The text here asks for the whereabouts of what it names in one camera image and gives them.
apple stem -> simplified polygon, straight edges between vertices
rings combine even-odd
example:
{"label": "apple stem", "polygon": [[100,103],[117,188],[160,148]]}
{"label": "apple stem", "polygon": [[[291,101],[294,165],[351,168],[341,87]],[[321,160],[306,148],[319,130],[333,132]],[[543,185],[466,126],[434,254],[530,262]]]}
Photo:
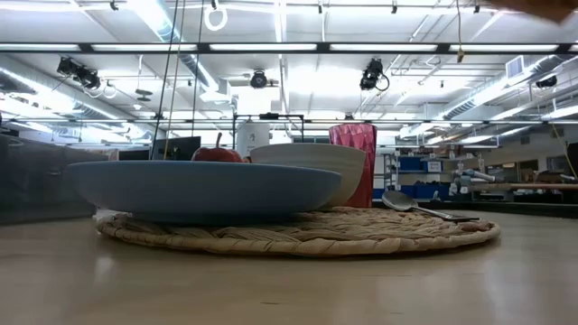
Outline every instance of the apple stem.
{"label": "apple stem", "polygon": [[219,148],[219,144],[220,144],[220,138],[223,136],[223,134],[221,132],[219,132],[219,135],[217,135],[217,148]]}

blue container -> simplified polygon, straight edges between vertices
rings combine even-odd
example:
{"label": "blue container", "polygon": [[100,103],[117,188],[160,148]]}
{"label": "blue container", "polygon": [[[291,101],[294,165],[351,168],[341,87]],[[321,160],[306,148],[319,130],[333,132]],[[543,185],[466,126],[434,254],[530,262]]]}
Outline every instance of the blue container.
{"label": "blue container", "polygon": [[415,186],[414,185],[402,185],[400,192],[415,198]]}
{"label": "blue container", "polygon": [[381,197],[385,191],[386,190],[384,189],[373,189],[373,199],[381,200]]}
{"label": "blue container", "polygon": [[439,196],[442,200],[449,200],[450,199],[450,186],[449,185],[440,185],[439,186]]}
{"label": "blue container", "polygon": [[421,171],[422,158],[420,157],[401,157],[399,158],[399,171]]}
{"label": "blue container", "polygon": [[421,184],[414,185],[415,187],[415,198],[416,199],[433,199],[434,193],[440,189],[440,185],[437,184]]}

wooden table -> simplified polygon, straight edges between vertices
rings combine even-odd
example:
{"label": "wooden table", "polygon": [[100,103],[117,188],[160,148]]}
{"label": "wooden table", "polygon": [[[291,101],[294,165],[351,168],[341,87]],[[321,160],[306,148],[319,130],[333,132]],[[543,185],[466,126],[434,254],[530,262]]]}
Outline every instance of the wooden table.
{"label": "wooden table", "polygon": [[0,324],[575,324],[578,221],[464,212],[502,239],[444,254],[191,254],[93,220],[0,227]]}

red apple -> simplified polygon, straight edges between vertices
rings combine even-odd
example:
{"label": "red apple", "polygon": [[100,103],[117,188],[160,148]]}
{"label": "red apple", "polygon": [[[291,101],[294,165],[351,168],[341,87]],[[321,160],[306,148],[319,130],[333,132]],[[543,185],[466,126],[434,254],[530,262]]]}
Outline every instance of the red apple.
{"label": "red apple", "polygon": [[223,136],[219,133],[217,136],[217,146],[215,148],[199,148],[192,156],[195,162],[224,162],[224,163],[242,163],[240,154],[235,150],[219,148],[220,138]]}

metal frame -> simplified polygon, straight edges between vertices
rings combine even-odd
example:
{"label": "metal frame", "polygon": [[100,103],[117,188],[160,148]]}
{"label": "metal frame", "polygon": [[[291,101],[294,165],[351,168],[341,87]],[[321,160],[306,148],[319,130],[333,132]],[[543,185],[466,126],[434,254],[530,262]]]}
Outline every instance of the metal frame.
{"label": "metal frame", "polygon": [[[250,115],[234,115],[233,119],[195,119],[195,124],[215,124],[215,123],[235,123],[239,117],[251,117]],[[410,119],[410,120],[398,120],[398,119],[378,119],[378,120],[340,120],[340,119],[305,119],[304,115],[279,115],[279,117],[299,117],[302,119],[302,126],[305,124],[359,124],[367,123],[373,125],[413,125],[422,123],[433,123],[433,124],[449,124],[449,125],[461,125],[461,124],[474,124],[474,125],[578,125],[578,119],[555,119],[547,121],[521,121],[521,120],[431,120],[431,119]],[[155,122],[152,119],[81,119],[81,118],[8,118],[4,122],[36,122],[36,123],[133,123],[133,124],[147,124]],[[191,124],[192,119],[160,119],[161,124],[167,124],[171,121],[171,124]],[[271,123],[275,121],[276,124],[289,124],[293,121],[287,120],[271,120],[271,119],[259,119],[253,122],[257,123]]]}
{"label": "metal frame", "polygon": [[290,118],[291,117],[297,117],[297,118],[301,119],[301,140],[304,141],[304,139],[305,139],[305,116],[303,114],[289,114],[289,115],[273,114],[269,118],[266,118],[266,116],[267,116],[267,114],[263,114],[263,115],[237,115],[237,114],[234,114],[233,115],[233,119],[231,120],[233,122],[233,150],[235,150],[235,146],[237,144],[237,141],[235,139],[235,134],[237,132],[237,120],[239,117],[248,117],[248,121],[251,121],[251,117],[258,117],[259,121],[263,121],[263,122],[267,122],[267,123],[269,123],[271,121],[275,121],[276,123],[279,123],[279,117],[283,117],[283,118],[286,118],[285,121],[281,121],[284,124],[293,123],[293,121]]}
{"label": "metal frame", "polygon": [[[162,42],[142,42],[142,43],[95,43],[95,42],[0,42],[0,53],[58,53],[58,54],[125,54],[125,55],[137,55],[137,54],[168,54],[174,53],[178,51],[179,44],[181,46],[189,46],[196,48],[195,50],[187,50],[181,49],[180,54],[407,54],[407,55],[419,55],[419,54],[436,54],[436,55],[455,55],[458,52],[455,49],[452,49],[452,46],[457,46],[456,42],[449,43],[449,42],[227,42],[227,43],[208,43],[208,42],[183,42],[183,43],[176,43],[172,46],[171,51],[156,51],[156,50],[104,50],[104,51],[95,51],[95,45],[116,45],[116,46],[151,46],[151,45],[167,45],[167,43]],[[315,45],[314,49],[307,49],[307,50],[295,50],[288,48],[286,50],[213,50],[211,49],[211,45],[232,45],[232,44],[240,44],[240,45],[262,45],[263,48],[266,48],[267,45],[276,46],[276,45]],[[331,48],[332,45],[376,45],[376,46],[384,46],[388,45],[391,47],[395,46],[408,46],[408,50],[333,50]],[[76,45],[77,48],[74,50],[71,49],[50,49],[50,47],[58,47],[58,46],[71,46]],[[435,46],[431,50],[421,49],[419,50],[420,45],[422,46]],[[520,45],[519,49],[513,50],[491,50],[488,49],[487,51],[466,51],[466,55],[548,55],[548,54],[578,54],[578,47],[575,43],[558,43],[558,42],[551,42],[551,43],[463,43],[463,47],[467,46],[486,46],[490,47],[492,45],[510,45],[516,47]],[[524,46],[539,46],[539,45],[555,45],[555,48],[552,50],[536,50],[536,51],[529,51],[524,50]],[[23,46],[24,49],[15,50],[14,47]]]}

